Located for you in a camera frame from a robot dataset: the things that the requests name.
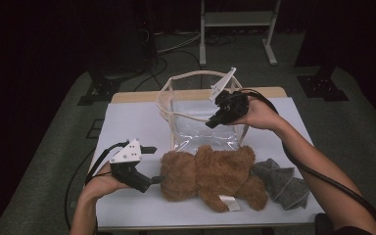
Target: person's left hand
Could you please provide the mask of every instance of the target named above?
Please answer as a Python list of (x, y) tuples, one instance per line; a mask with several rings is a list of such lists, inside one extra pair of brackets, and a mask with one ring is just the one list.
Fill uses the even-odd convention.
[(117, 189), (128, 188), (126, 184), (112, 177), (109, 162), (105, 163), (99, 172), (84, 187), (81, 196), (87, 199), (100, 199), (105, 195), (115, 192)]

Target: gray cloth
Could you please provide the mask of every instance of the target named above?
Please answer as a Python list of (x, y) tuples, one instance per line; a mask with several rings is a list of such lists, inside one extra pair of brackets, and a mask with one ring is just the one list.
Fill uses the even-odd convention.
[(293, 167), (281, 168), (273, 159), (268, 159), (255, 164), (251, 174), (261, 178), (271, 200), (284, 210), (306, 208), (309, 188), (303, 179), (294, 177)]

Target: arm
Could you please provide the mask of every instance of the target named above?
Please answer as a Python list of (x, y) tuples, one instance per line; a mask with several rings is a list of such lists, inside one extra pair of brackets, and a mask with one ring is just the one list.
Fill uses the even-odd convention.
[[(310, 145), (289, 122), (274, 113), (264, 102), (251, 100), (248, 113), (231, 124), (248, 124), (254, 128), (272, 130), (299, 162), (342, 183), (360, 195), (354, 183), (342, 170)], [(335, 229), (354, 226), (376, 234), (376, 222), (362, 205), (304, 170), (301, 170), (301, 173)]]
[[(111, 171), (109, 163), (106, 163), (99, 171), (100, 174)], [(111, 175), (94, 177), (84, 187), (78, 197), (77, 208), (74, 212), (70, 234), (93, 234), (96, 226), (96, 203), (105, 195), (111, 194), (118, 189), (128, 186), (118, 182)]]

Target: black sleeve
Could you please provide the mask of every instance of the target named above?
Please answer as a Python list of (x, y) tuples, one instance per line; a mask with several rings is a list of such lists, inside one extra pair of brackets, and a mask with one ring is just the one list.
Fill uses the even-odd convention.
[(331, 233), (331, 235), (348, 235), (348, 234), (352, 234), (352, 235), (372, 235), (371, 233), (369, 233), (365, 230), (362, 230), (362, 229), (357, 228), (357, 227), (351, 227), (351, 226), (342, 227), (342, 228), (334, 231), (333, 233)]

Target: hand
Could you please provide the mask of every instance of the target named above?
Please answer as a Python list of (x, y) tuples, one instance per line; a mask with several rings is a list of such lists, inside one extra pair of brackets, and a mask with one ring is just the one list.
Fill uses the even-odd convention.
[(247, 124), (258, 129), (273, 130), (282, 120), (283, 118), (272, 111), (263, 101), (249, 97), (248, 112), (229, 124)]
[(93, 177), (90, 182), (87, 183), (81, 192), (80, 197), (97, 200), (105, 195), (115, 192), (117, 189), (129, 187), (112, 177), (111, 166), (109, 163), (105, 163), (97, 175), (99, 176)]

